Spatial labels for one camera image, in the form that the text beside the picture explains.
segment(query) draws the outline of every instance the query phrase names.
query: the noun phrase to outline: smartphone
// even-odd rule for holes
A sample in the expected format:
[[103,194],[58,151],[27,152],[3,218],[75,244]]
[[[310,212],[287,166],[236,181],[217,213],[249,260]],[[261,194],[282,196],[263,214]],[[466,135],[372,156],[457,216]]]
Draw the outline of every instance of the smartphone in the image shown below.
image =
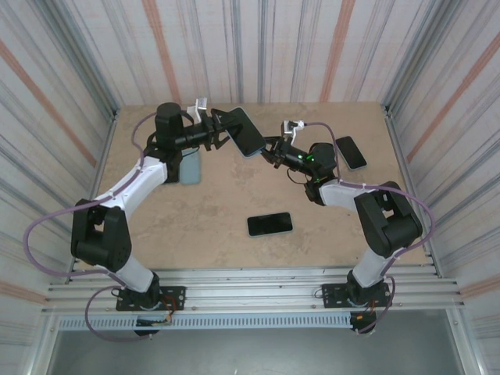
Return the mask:
[[[239,127],[230,127],[226,130],[230,138],[236,144],[241,154],[245,158],[258,155],[266,147],[266,140],[260,134],[255,124],[250,120],[242,107],[237,107],[229,113],[237,117],[240,123]],[[220,122],[223,124],[224,115],[220,116]]]
[[183,185],[199,184],[202,180],[201,152],[198,149],[182,150],[179,168],[179,181]]
[[338,151],[342,154],[350,170],[358,170],[366,166],[366,160],[351,137],[342,137],[336,140]]
[[252,216],[247,218],[250,237],[266,236],[268,234],[291,232],[294,228],[289,212],[273,213],[271,215]]

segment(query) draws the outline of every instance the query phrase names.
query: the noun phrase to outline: wooden table surface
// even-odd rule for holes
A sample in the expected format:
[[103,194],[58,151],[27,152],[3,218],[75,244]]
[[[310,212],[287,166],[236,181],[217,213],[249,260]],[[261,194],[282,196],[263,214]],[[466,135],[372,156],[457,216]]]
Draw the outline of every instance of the wooden table surface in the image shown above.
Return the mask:
[[[229,110],[236,105],[213,105]],[[323,121],[336,137],[350,135],[368,166],[351,172],[340,161],[343,178],[400,186],[391,140],[377,103],[248,104],[242,106],[264,136],[280,135],[283,120]],[[100,192],[112,187],[138,159],[130,144],[134,125],[155,106],[127,106],[113,136]],[[137,133],[145,145],[155,129],[154,118]],[[295,146],[309,150],[316,141],[330,142],[322,127],[298,133]],[[243,159],[232,142],[220,150],[200,150],[202,182],[162,185],[135,211],[129,222],[133,253],[149,268],[213,268],[354,265],[367,247],[354,212],[311,203],[302,185],[293,184],[286,168],[275,170],[260,155]],[[302,181],[304,176],[293,173]],[[249,216],[290,212],[295,228],[289,234],[250,238]],[[404,255],[406,264],[427,262],[423,249]]]

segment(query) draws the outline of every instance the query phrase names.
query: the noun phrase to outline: striped wall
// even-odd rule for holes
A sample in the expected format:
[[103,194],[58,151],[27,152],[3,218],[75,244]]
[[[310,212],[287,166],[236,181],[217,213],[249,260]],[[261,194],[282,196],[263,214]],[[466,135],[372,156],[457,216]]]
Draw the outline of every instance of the striped wall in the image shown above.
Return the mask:
[[379,102],[433,0],[60,0],[116,102]]
[[457,277],[490,373],[500,373],[500,2],[459,2],[409,95],[393,103],[435,255]]
[[[35,2],[0,2],[0,374],[20,370],[51,278],[29,264],[22,236],[46,213],[88,197],[110,113]],[[66,270],[70,217],[38,227],[34,255]]]

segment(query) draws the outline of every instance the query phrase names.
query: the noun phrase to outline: black smartphone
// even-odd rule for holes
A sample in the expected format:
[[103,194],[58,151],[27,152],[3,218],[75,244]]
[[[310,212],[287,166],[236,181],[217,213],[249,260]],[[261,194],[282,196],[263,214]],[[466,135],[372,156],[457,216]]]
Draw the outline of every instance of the black smartphone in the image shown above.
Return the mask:
[[250,237],[266,236],[291,232],[294,227],[289,212],[273,213],[271,215],[252,216],[247,218],[248,234]]
[[[259,154],[266,147],[266,140],[250,120],[250,117],[248,117],[241,107],[237,107],[229,111],[229,113],[237,117],[240,126],[229,127],[226,132],[236,144],[241,154],[245,158]],[[224,115],[220,116],[220,122],[223,124]]]
[[366,160],[351,137],[342,137],[336,140],[338,151],[342,154],[350,170],[358,170],[366,166]]

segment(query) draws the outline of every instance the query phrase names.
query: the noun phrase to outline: cable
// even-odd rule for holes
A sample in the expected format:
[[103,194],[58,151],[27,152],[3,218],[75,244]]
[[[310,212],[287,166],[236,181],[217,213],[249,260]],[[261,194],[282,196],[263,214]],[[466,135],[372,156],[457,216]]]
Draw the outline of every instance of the cable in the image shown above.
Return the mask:
[[297,182],[293,178],[291,178],[291,176],[290,176],[290,168],[287,169],[287,176],[288,176],[288,179],[291,182],[293,182],[294,184],[297,184],[297,185],[303,185],[303,184],[305,184],[305,182],[303,182],[303,183],[302,182]]
[[363,332],[368,331],[371,327],[374,327],[377,323],[380,323],[380,321],[384,318],[385,314],[388,313],[389,308],[392,306],[392,301],[394,300],[394,294],[396,293],[396,281],[391,275],[386,276],[387,279],[391,279],[392,281],[392,291],[391,291],[391,297],[389,298],[389,301],[387,302],[387,306],[385,306],[385,309],[383,312],[380,313],[380,315],[375,319],[374,322],[368,324],[366,327],[362,328],[361,330],[356,330],[357,334],[362,334]]
[[317,291],[314,292],[314,298],[318,298],[318,299],[323,299],[323,296],[321,295],[321,297],[318,297],[317,294],[318,294],[318,291],[321,291],[321,288],[318,289]]
[[335,135],[334,135],[334,132],[332,131],[331,127],[328,124],[322,123],[322,122],[314,122],[314,123],[306,123],[305,124],[305,126],[308,126],[308,125],[319,125],[321,127],[326,127],[328,129],[328,131],[330,132],[332,141],[334,143],[335,162],[337,164],[337,178],[338,178],[338,182],[339,182],[340,185],[346,186],[347,188],[390,191],[390,192],[402,195],[402,196],[404,196],[404,197],[406,197],[408,199],[413,200],[415,203],[417,203],[418,205],[420,205],[423,208],[423,210],[426,212],[426,214],[429,216],[429,219],[430,219],[430,229],[427,232],[427,235],[424,238],[422,238],[420,241],[418,241],[417,243],[415,243],[413,245],[410,245],[408,248],[402,248],[401,250],[395,252],[392,255],[392,257],[391,257],[391,260],[389,260],[389,262],[387,262],[387,264],[385,265],[385,267],[380,272],[380,275],[383,277],[385,275],[385,273],[391,268],[391,266],[394,264],[395,260],[399,256],[401,256],[401,255],[409,252],[410,250],[413,250],[414,248],[418,248],[419,246],[421,246],[425,242],[429,241],[429,239],[432,237],[432,235],[434,234],[434,232],[436,230],[436,219],[434,217],[434,214],[432,213],[432,211],[430,210],[430,208],[423,201],[421,201],[420,199],[418,199],[414,195],[411,195],[410,193],[407,193],[406,191],[399,190],[399,189],[396,189],[394,187],[388,187],[388,186],[367,185],[367,184],[354,184],[352,182],[343,181],[342,178],[341,178],[341,169],[340,169],[340,166],[339,166],[339,163],[338,163],[338,147],[337,147],[337,142],[335,141]]
[[122,282],[122,280],[120,280],[117,276],[115,276],[113,273],[109,272],[108,270],[75,271],[75,272],[69,272],[69,273],[67,273],[67,272],[61,272],[61,271],[51,270],[51,269],[43,266],[42,264],[40,264],[33,257],[33,254],[31,254],[31,250],[30,250],[30,246],[29,246],[30,233],[31,233],[31,231],[38,224],[41,224],[41,223],[43,223],[46,220],[52,219],[53,217],[56,217],[56,216],[59,216],[59,215],[64,215],[66,213],[74,213],[74,212],[80,211],[82,209],[89,209],[91,207],[95,207],[97,205],[101,205],[102,203],[107,202],[110,199],[113,199],[113,197],[115,197],[116,195],[118,195],[119,193],[121,193],[123,190],[125,190],[126,188],[128,188],[130,186],[130,184],[132,184],[135,181],[135,179],[139,176],[139,174],[141,173],[141,168],[144,165],[144,153],[142,151],[141,146],[135,141],[135,134],[137,133],[138,128],[140,127],[140,125],[142,125],[147,119],[153,117],[155,114],[156,114],[156,112],[150,113],[149,115],[147,115],[146,117],[144,117],[142,120],[140,120],[137,123],[137,125],[135,126],[135,128],[132,130],[132,135],[131,135],[132,145],[139,150],[139,159],[140,159],[140,161],[139,161],[139,167],[136,169],[134,175],[126,183],[124,183],[116,191],[114,191],[112,193],[112,195],[109,195],[109,196],[107,196],[107,197],[105,197],[103,199],[99,199],[98,201],[93,201],[93,202],[85,203],[84,205],[77,205],[75,207],[70,207],[68,209],[62,209],[62,210],[57,211],[57,212],[49,213],[48,215],[45,215],[45,216],[43,216],[41,218],[36,219],[33,223],[31,223],[28,226],[28,228],[26,229],[26,231],[24,232],[24,235],[23,235],[23,249],[24,249],[24,254],[28,258],[28,260],[31,262],[31,264],[33,264],[41,272],[44,272],[46,274],[49,274],[51,276],[56,276],[56,277],[77,277],[77,276],[83,276],[83,275],[92,275],[92,274],[96,274],[96,273],[104,273],[105,275],[108,275],[109,277],[111,277],[112,279],[114,279],[114,281],[116,281],[117,283],[121,284],[122,286],[125,285],[125,283]]
[[363,314],[366,313],[370,309],[370,307],[371,307],[370,315],[372,315],[373,309],[375,309],[375,301],[374,300],[366,303],[366,309],[364,309],[358,316],[363,316]]
[[[168,298],[172,302],[172,311],[169,310],[169,305],[166,302],[165,298]],[[177,311],[177,304],[175,303],[175,298],[172,297],[171,295],[164,295],[162,296],[162,301],[166,309],[169,311],[169,319],[170,321],[172,321],[172,315]]]
[[118,287],[115,287],[114,289],[111,290],[111,295],[113,297],[117,297],[118,298],[120,296],[120,289]]
[[149,334],[147,336],[139,336],[139,337],[115,337],[115,336],[108,336],[106,334],[101,334],[100,332],[96,331],[93,326],[91,325],[91,321],[88,318],[88,311],[91,308],[91,303],[94,301],[94,299],[100,295],[103,291],[108,291],[109,289],[115,289],[115,288],[120,288],[117,285],[111,285],[109,287],[104,287],[102,289],[99,289],[96,291],[89,299],[87,302],[87,305],[85,306],[85,324],[87,325],[87,328],[90,332],[92,332],[95,336],[98,338],[101,338],[102,340],[105,341],[111,341],[111,342],[135,342],[135,341],[140,341],[144,340],[146,338],[152,338],[152,335]]
[[199,149],[200,149],[200,146],[198,146],[198,147],[197,147],[194,151],[191,151],[191,152],[189,152],[189,153],[188,153],[188,154],[186,154],[186,155],[182,155],[182,157],[183,157],[183,158],[185,158],[186,156],[193,155],[193,154],[195,154],[196,152],[198,152],[198,151],[199,151]]

